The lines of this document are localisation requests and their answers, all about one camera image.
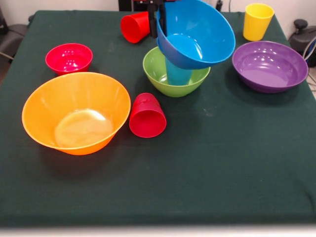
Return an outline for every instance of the upside-down red cup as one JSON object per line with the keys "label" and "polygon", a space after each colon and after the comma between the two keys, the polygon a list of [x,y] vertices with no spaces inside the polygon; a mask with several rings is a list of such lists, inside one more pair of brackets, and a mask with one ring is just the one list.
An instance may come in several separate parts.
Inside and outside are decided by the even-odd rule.
{"label": "upside-down red cup", "polygon": [[151,138],[161,134],[167,120],[158,100],[150,93],[139,94],[133,104],[129,119],[130,130],[139,137]]}
{"label": "upside-down red cup", "polygon": [[120,29],[128,42],[138,43],[150,32],[148,12],[124,16],[120,21]]}

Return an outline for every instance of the plastic bowl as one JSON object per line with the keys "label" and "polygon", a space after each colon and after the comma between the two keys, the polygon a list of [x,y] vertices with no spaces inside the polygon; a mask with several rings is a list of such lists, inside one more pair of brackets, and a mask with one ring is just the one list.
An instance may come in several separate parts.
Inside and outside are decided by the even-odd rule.
{"label": "plastic bowl", "polygon": [[307,63],[299,53],[270,41],[240,46],[233,55],[233,65],[246,85],[262,93],[286,91],[308,75]]}
{"label": "plastic bowl", "polygon": [[98,73],[56,77],[27,99],[22,123],[36,142],[72,155],[86,155],[106,146],[130,112],[127,90]]}
{"label": "plastic bowl", "polygon": [[223,15],[200,0],[166,2],[167,37],[157,23],[158,46],[179,68],[203,69],[228,59],[236,45]]}
{"label": "plastic bowl", "polygon": [[158,47],[150,50],[143,60],[143,68],[153,86],[164,95],[170,97],[182,97],[197,89],[209,74],[211,68],[193,70],[189,84],[169,85],[167,82],[167,72],[165,56]]}
{"label": "plastic bowl", "polygon": [[58,75],[86,72],[91,65],[93,53],[79,43],[66,43],[51,49],[45,58],[47,66]]}

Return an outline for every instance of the bowl rim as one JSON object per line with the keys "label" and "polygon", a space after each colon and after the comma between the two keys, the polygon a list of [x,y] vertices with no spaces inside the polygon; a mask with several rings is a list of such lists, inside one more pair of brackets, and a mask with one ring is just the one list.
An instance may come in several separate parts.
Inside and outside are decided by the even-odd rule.
{"label": "bowl rim", "polygon": [[[49,145],[49,144],[46,144],[44,142],[41,142],[39,141],[38,139],[36,139],[31,133],[30,131],[27,129],[26,127],[26,124],[25,124],[25,109],[26,109],[26,105],[29,103],[29,99],[37,92],[40,90],[40,88],[50,84],[50,83],[53,83],[54,81],[56,80],[63,80],[65,77],[73,77],[77,74],[86,74],[86,75],[92,75],[92,74],[97,74],[97,75],[101,75],[101,76],[104,76],[104,77],[107,77],[108,79],[110,80],[113,80],[115,81],[116,83],[118,83],[123,90],[125,90],[125,92],[127,93],[128,95],[128,100],[129,100],[129,106],[128,106],[128,112],[126,113],[126,117],[124,118],[123,122],[121,123],[120,126],[117,127],[117,129],[115,129],[110,135],[108,135],[107,137],[95,142],[95,143],[91,143],[89,145],[85,145],[85,146],[81,146],[81,147],[59,147],[59,146],[52,146],[52,145]],[[46,146],[46,147],[49,147],[49,148],[53,148],[53,149],[56,149],[56,150],[64,150],[64,151],[71,151],[71,150],[79,150],[79,149],[84,149],[84,148],[88,148],[88,147],[92,147],[92,146],[95,146],[97,144],[100,144],[104,141],[106,141],[107,139],[109,139],[110,137],[114,136],[122,127],[123,125],[125,124],[125,122],[127,121],[128,119],[128,116],[129,116],[129,113],[130,113],[130,109],[131,109],[131,99],[130,99],[130,95],[128,93],[128,90],[125,88],[125,86],[123,86],[122,83],[120,83],[118,80],[108,76],[108,75],[105,75],[105,74],[102,74],[102,73],[94,73],[94,72],[77,72],[77,73],[71,73],[71,74],[65,74],[65,75],[61,75],[61,76],[58,76],[58,77],[55,77],[45,83],[43,83],[42,85],[40,85],[38,88],[36,88],[32,93],[31,95],[28,97],[28,99],[26,100],[24,106],[23,106],[23,110],[22,110],[22,124],[23,124],[23,127],[25,129],[25,131],[27,132],[27,134],[34,140],[36,141],[37,143],[43,145],[43,146]]]}
{"label": "bowl rim", "polygon": [[[61,71],[61,70],[57,70],[57,69],[53,68],[53,67],[48,63],[48,61],[47,61],[47,58],[48,58],[49,54],[51,54],[51,53],[52,53],[54,50],[56,50],[57,48],[62,47],[62,46],[65,46],[65,45],[79,45],[79,46],[82,46],[82,47],[88,49],[88,51],[89,51],[89,53],[90,53],[90,59],[89,59],[88,63],[86,63],[86,64],[85,64],[84,66],[82,66],[82,67],[79,67],[79,68],[78,68],[77,70],[75,70],[75,71],[73,71],[73,70],[72,70],[72,71]],[[63,43],[63,44],[60,44],[60,45],[57,45],[57,46],[53,47],[53,48],[46,54],[46,56],[45,56],[45,63],[46,63],[46,65],[47,65],[51,70],[53,70],[53,71],[55,71],[55,72],[58,72],[58,73],[74,73],[74,72],[76,72],[76,71],[78,71],[78,70],[81,70],[81,69],[87,67],[88,65],[90,65],[91,62],[92,62],[92,59],[93,59],[93,52],[92,52],[92,50],[91,50],[88,46],[86,46],[86,45],[84,45],[84,44],[82,44],[82,43]]]}
{"label": "bowl rim", "polygon": [[[211,5],[209,5],[208,3],[206,3],[206,2],[204,2],[204,1],[202,1],[202,0],[195,0],[195,1],[199,1],[199,2],[201,2],[202,4],[205,4],[207,7],[213,8]],[[199,62],[199,63],[203,63],[203,64],[213,64],[213,65],[215,65],[215,64],[218,64],[218,63],[222,63],[222,62],[226,61],[227,59],[229,59],[229,58],[231,57],[231,55],[233,54],[233,52],[234,52],[234,50],[235,50],[235,47],[236,47],[236,37],[235,37],[235,33],[234,33],[234,31],[233,31],[232,26],[230,25],[230,23],[228,22],[228,20],[227,20],[219,11],[217,11],[217,10],[215,10],[215,11],[216,11],[217,14],[227,23],[227,25],[229,26],[230,33],[231,33],[231,35],[233,36],[233,42],[234,42],[234,43],[233,43],[233,47],[232,47],[232,51],[229,53],[229,55],[228,55],[227,57],[225,57],[225,58],[223,58],[223,59],[221,59],[221,60],[217,60],[217,61],[197,60],[197,59],[195,59],[195,58],[192,58],[192,57],[188,56],[187,54],[184,54],[184,53],[180,52],[176,47],[174,47],[174,46],[172,45],[172,43],[168,40],[167,36],[162,32],[162,28],[161,28],[159,22],[157,22],[157,27],[158,27],[158,29],[162,32],[162,37],[168,42],[168,44],[172,47],[173,50],[177,51],[177,53],[179,53],[179,54],[181,54],[182,56],[184,56],[184,57],[186,57],[186,58],[188,58],[188,59],[190,59],[190,60],[192,60],[192,61],[195,61],[195,62]]]}
{"label": "bowl rim", "polygon": [[161,50],[159,49],[158,46],[152,48],[151,50],[149,50],[149,51],[146,53],[146,55],[145,55],[145,57],[144,57],[144,59],[143,59],[143,70],[144,70],[144,72],[146,73],[146,75],[147,75],[150,79],[154,80],[155,82],[157,82],[157,83],[160,84],[160,85],[164,85],[164,86],[168,86],[168,87],[174,87],[174,88],[184,88],[184,87],[193,86],[193,85],[198,84],[198,83],[200,83],[201,81],[203,81],[203,80],[208,76],[208,74],[209,74],[210,71],[211,71],[211,67],[208,67],[208,68],[207,68],[207,69],[208,69],[208,70],[207,70],[207,73],[206,73],[200,80],[198,80],[198,81],[196,81],[196,82],[194,82],[194,83],[192,83],[192,84],[187,84],[187,85],[169,85],[169,84],[162,83],[162,82],[160,82],[160,81],[158,81],[158,80],[155,80],[151,75],[149,75],[149,73],[147,72],[146,67],[145,67],[145,60],[146,60],[146,58],[148,57],[148,55],[149,55],[152,51],[155,51],[155,50],[157,50],[157,49],[158,49],[159,52],[164,56],[164,54],[161,52]]}
{"label": "bowl rim", "polygon": [[[290,50],[292,52],[294,52],[298,58],[300,58],[300,60],[303,60],[305,62],[305,69],[306,72],[305,72],[305,76],[302,77],[298,82],[294,83],[294,84],[291,84],[291,85],[286,85],[286,86],[270,86],[270,85],[262,85],[262,84],[259,84],[255,81],[253,81],[252,79],[250,79],[249,77],[246,77],[243,75],[243,73],[237,68],[236,66],[236,60],[235,60],[235,56],[236,56],[236,53],[241,50],[243,47],[246,47],[247,45],[250,45],[250,44],[258,44],[258,43],[267,43],[267,44],[274,44],[274,45],[279,45],[283,48],[286,48],[287,50]],[[235,70],[243,77],[245,78],[247,81],[251,82],[251,83],[254,83],[256,85],[259,85],[259,86],[264,86],[265,88],[271,88],[271,89],[281,89],[281,88],[291,88],[291,87],[294,87],[294,86],[297,86],[299,84],[301,84],[308,76],[308,73],[309,73],[309,69],[308,69],[308,65],[306,63],[306,61],[304,60],[304,58],[298,53],[296,52],[294,49],[292,49],[291,47],[285,45],[285,44],[282,44],[282,43],[277,43],[277,42],[273,42],[273,41],[268,41],[268,40],[261,40],[261,41],[253,41],[253,42],[248,42],[248,43],[245,43],[245,44],[242,44],[241,46],[239,46],[235,52],[233,53],[233,56],[232,56],[232,62],[233,62],[233,66],[235,68]]]}

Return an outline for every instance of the blue bowl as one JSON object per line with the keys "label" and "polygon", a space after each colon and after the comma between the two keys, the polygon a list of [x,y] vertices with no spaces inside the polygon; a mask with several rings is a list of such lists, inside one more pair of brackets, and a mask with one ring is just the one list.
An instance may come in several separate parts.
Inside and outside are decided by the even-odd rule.
{"label": "blue bowl", "polygon": [[166,2],[167,37],[157,17],[157,45],[167,59],[182,69],[202,69],[228,59],[236,45],[223,15],[200,0]]}

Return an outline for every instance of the floor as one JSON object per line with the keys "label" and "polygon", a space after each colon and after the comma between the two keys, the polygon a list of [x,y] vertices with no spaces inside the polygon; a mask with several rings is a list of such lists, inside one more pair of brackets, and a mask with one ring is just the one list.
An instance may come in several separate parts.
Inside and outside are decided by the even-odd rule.
{"label": "floor", "polygon": [[[8,72],[10,68],[10,64],[7,63],[4,68],[0,71],[0,85]],[[307,82],[310,86],[311,91],[314,94],[314,97],[316,99],[316,68],[310,68],[310,76],[307,77]]]}

